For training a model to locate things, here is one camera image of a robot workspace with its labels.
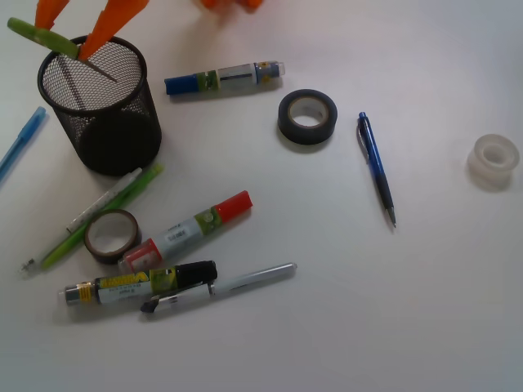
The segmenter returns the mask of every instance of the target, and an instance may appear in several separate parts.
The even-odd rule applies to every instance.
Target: red marker cap
[[[253,202],[251,202],[251,198],[245,190],[214,207],[218,211],[221,221],[226,223],[231,219],[236,218],[239,214],[246,212],[252,206]]]

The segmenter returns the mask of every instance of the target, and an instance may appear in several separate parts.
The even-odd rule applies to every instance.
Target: mesh cup
[[[40,94],[85,166],[107,176],[146,167],[159,151],[162,133],[143,55],[129,42],[112,38],[89,61],[118,82],[52,52],[38,71]]]

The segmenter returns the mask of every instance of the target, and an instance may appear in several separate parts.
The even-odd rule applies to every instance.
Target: blue marker cap
[[[24,139],[25,141],[29,140],[36,132],[45,117],[46,110],[42,106],[39,106],[38,109],[36,109],[36,112],[34,112],[33,116],[31,116],[29,121],[24,125],[18,137]]]
[[[196,73],[187,76],[180,76],[179,78],[165,79],[165,87],[168,96],[199,91]]]

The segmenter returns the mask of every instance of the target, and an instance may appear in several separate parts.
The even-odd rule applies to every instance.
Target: barcode
[[[167,236],[167,240],[168,241],[174,241],[175,239],[179,239],[180,237],[183,237],[184,235],[187,235],[186,231],[185,230],[180,230],[176,233],[173,233],[173,234],[169,234]]]

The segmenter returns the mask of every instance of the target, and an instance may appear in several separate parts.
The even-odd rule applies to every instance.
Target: green pen
[[[138,194],[140,194],[147,185],[161,172],[163,166],[160,164],[154,165],[150,170],[145,172],[140,178],[131,183],[126,189],[122,191],[111,203],[109,203],[102,211],[114,210],[121,208],[123,205],[129,203]],[[82,242],[83,235],[89,222],[86,222],[78,230],[72,233],[63,243],[58,245],[45,259],[42,260],[40,265],[41,270],[47,270],[51,268],[59,259],[69,253],[73,248],[80,242]]]
[[[57,51],[58,53],[68,56],[71,59],[78,60],[80,47],[78,47],[75,43],[72,43],[66,37],[62,37],[61,35],[54,33],[51,30],[40,29],[38,27],[33,26],[32,24],[29,24],[17,18],[9,18],[9,20],[7,21],[7,27],[13,30],[15,33],[18,33],[22,37],[36,42],[37,44],[42,45],[47,49]],[[105,71],[102,71],[93,63],[87,60],[78,61],[81,61],[87,67],[94,69],[97,73],[104,75],[106,78],[112,80],[113,82],[117,82],[115,78],[113,78]]]

